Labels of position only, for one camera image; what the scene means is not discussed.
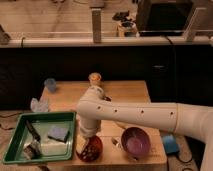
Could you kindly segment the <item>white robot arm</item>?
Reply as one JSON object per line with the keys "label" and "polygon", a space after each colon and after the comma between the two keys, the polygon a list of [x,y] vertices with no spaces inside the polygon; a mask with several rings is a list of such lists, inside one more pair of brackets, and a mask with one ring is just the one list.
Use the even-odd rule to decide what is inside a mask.
{"label": "white robot arm", "polygon": [[102,120],[152,127],[182,134],[205,143],[200,171],[213,171],[213,107],[181,103],[124,103],[104,99],[104,90],[89,87],[77,103],[80,131],[98,132]]}

